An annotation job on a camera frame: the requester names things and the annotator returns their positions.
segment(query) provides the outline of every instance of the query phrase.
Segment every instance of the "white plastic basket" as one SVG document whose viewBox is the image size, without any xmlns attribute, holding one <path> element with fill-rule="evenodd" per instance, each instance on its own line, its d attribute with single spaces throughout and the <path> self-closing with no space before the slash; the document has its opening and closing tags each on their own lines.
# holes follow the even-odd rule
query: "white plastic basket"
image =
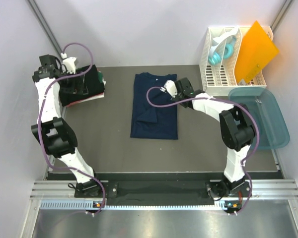
<svg viewBox="0 0 298 238">
<path fill-rule="evenodd" d="M 203 90 L 213 96 L 228 96 L 229 92 L 239 87 L 262 87 L 266 88 L 263 73 L 260 72 L 253 80 L 245 86 L 237 85 L 234 76 L 234 69 L 242 42 L 242 37 L 249 30 L 250 26 L 242 26 L 236 34 L 233 55 L 228 59 L 223 59 L 226 41 L 223 41 L 217 48 L 217 53 L 221 56 L 222 62 L 217 65 L 210 65 L 208 62 L 209 50 L 214 37 L 218 37 L 224 32 L 230 31 L 233 27 L 209 27 L 203 47 L 200 61 L 200 73 Z M 267 35 L 273 39 L 273 32 L 269 26 L 263 26 Z"/>
</svg>

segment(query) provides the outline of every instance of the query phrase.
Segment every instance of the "navy blue t-shirt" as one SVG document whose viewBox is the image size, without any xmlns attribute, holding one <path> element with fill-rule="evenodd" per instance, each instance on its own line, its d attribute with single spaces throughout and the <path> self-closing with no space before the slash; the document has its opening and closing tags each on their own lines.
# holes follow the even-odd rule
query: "navy blue t-shirt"
<svg viewBox="0 0 298 238">
<path fill-rule="evenodd" d="M 178 139 L 177 106 L 152 107 L 146 99 L 151 87 L 162 87 L 168 80 L 176 81 L 176 74 L 157 76 L 150 73 L 136 74 L 134 82 L 134 104 L 130 137 L 149 139 Z M 149 99 L 157 105 L 170 104 L 171 96 L 153 89 Z"/>
</svg>

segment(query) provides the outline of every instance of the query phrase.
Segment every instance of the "wall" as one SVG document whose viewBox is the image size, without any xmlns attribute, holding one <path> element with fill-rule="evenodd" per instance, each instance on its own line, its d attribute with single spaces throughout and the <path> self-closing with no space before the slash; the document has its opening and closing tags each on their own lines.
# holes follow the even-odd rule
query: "wall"
<svg viewBox="0 0 298 238">
<path fill-rule="evenodd" d="M 26 1 L 0 1 L 0 238 L 18 236 L 44 159 L 31 134 L 38 57 L 55 54 Z"/>
<path fill-rule="evenodd" d="M 265 68 L 268 88 L 275 95 L 291 140 L 278 150 L 284 172 L 298 185 L 298 1 L 294 1 L 274 34 L 279 55 Z"/>
<path fill-rule="evenodd" d="M 98 66 L 198 64 L 208 26 L 270 25 L 280 0 L 37 0 L 61 45 Z M 89 63 L 74 48 L 82 65 Z"/>
</svg>

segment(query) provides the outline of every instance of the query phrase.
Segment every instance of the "orange board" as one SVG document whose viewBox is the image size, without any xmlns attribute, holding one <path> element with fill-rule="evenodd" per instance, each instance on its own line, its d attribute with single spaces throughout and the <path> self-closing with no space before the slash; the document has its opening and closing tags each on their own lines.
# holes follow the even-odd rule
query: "orange board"
<svg viewBox="0 0 298 238">
<path fill-rule="evenodd" d="M 242 39 L 235 65 L 236 82 L 249 83 L 278 53 L 276 45 L 255 21 Z"/>
</svg>

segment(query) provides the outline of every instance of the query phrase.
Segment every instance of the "teal plastic bin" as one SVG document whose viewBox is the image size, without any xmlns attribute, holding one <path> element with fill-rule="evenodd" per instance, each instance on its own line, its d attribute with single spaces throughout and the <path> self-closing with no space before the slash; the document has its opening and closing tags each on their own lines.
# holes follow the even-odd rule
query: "teal plastic bin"
<svg viewBox="0 0 298 238">
<path fill-rule="evenodd" d="M 236 103 L 244 103 L 254 117 L 260 134 L 258 149 L 282 148 L 289 143 L 289 132 L 276 98 L 267 89 L 243 87 L 233 89 L 228 98 Z"/>
</svg>

